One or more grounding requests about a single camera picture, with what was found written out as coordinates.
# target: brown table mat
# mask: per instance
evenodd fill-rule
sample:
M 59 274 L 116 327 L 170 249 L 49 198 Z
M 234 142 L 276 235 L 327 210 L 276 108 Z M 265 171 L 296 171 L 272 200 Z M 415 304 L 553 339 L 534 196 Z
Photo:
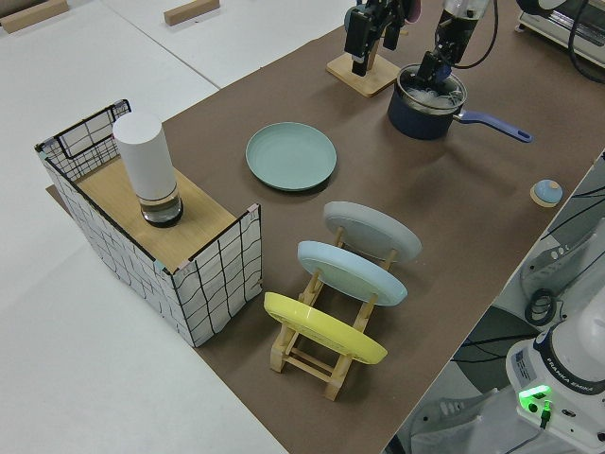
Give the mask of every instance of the brown table mat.
M 501 3 L 493 53 L 457 74 L 469 90 L 465 108 L 516 124 L 534 134 L 533 144 L 458 123 L 435 141 L 403 136 L 387 119 L 390 88 L 367 99 L 325 71 L 342 54 L 342 29 L 164 125 L 175 167 L 194 183 L 234 213 L 261 203 L 265 290 L 291 297 L 303 290 L 309 276 L 297 262 L 297 244 L 331 240 L 321 218 L 328 201 L 387 213 L 424 244 L 416 260 L 392 269 L 409 296 L 376 308 L 367 328 L 388 356 L 375 366 L 354 364 L 337 402 L 322 397 L 323 383 L 311 375 L 287 365 L 280 375 L 269 369 L 279 326 L 262 297 L 198 349 L 292 453 L 379 452 L 554 216 L 531 201 L 531 186 L 552 178 L 568 195 L 603 148 L 604 88 L 579 75 L 560 47 L 513 31 L 516 5 Z M 432 47 L 441 2 L 423 9 L 396 52 L 381 48 L 388 60 L 418 62 Z M 465 61 L 487 47 L 491 19 L 488 13 L 479 24 Z M 336 146 L 336 171 L 320 188 L 280 192 L 248 170 L 248 140 L 282 121 L 318 128 Z M 350 321 L 358 309 L 329 289 L 318 307 Z

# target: blue saucepan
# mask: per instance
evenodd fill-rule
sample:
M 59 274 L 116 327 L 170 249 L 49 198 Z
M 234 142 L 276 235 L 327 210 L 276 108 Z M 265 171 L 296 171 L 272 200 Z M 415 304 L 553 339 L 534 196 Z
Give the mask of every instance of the blue saucepan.
M 533 137 L 488 113 L 465 111 L 466 87 L 450 75 L 438 92 L 427 93 L 414 83 L 418 64 L 404 67 L 397 77 L 389 104 L 389 119 L 397 130 L 416 139 L 437 139 L 449 130 L 453 120 L 458 123 L 481 123 L 503 132 L 513 139 L 529 143 Z

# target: pot handle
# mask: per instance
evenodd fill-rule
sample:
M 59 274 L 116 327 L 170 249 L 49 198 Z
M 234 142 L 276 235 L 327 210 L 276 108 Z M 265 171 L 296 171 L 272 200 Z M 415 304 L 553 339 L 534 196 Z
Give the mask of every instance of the pot handle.
M 520 130 L 516 126 L 512 126 L 511 124 L 496 118 L 495 116 L 491 116 L 488 113 L 483 112 L 475 112 L 475 111 L 460 111 L 459 113 L 454 115 L 454 119 L 462 124 L 470 124 L 470 123 L 481 123 L 483 125 L 487 125 L 490 128 L 494 128 L 500 132 L 509 135 L 513 139 L 517 139 L 521 142 L 525 142 L 528 144 L 533 140 L 533 136 L 529 132 L 525 132 Z

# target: green light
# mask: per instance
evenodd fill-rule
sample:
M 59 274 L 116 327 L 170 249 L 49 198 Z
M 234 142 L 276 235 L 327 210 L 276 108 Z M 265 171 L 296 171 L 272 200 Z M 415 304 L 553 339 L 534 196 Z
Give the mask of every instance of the green light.
M 529 388 L 528 390 L 521 391 L 519 393 L 520 399 L 525 399 L 536 394 L 550 394 L 550 387 L 546 385 L 536 386 L 535 388 Z
M 551 393 L 550 387 L 546 386 L 546 385 L 540 385 L 540 386 L 536 386 L 534 388 L 530 388 L 528 390 L 525 391 L 521 391 L 519 393 L 519 402 L 521 403 L 521 406 L 528 410 L 529 404 L 531 403 L 531 401 L 536 398 L 536 399 L 542 399 L 543 397 L 545 397 L 546 395 L 549 395 Z M 546 401 L 546 405 L 549 407 L 550 406 L 550 402 Z

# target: light blue plate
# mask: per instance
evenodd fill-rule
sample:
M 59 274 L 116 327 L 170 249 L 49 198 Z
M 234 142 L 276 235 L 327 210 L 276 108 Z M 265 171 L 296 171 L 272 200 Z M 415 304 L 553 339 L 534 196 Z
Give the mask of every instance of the light blue plate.
M 303 191 L 332 174 L 337 151 L 315 128 L 302 123 L 276 123 L 250 139 L 246 161 L 261 182 L 284 191 Z
M 324 284 L 357 300 L 378 296 L 377 306 L 396 306 L 407 296 L 404 285 L 370 260 L 329 244 L 301 241 L 299 262 L 309 273 L 320 272 Z
M 368 206 L 350 201 L 331 201 L 323 207 L 323 220 L 335 233 L 344 229 L 342 239 L 352 248 L 380 260 L 394 249 L 395 260 L 413 259 L 423 248 L 420 239 L 404 224 Z

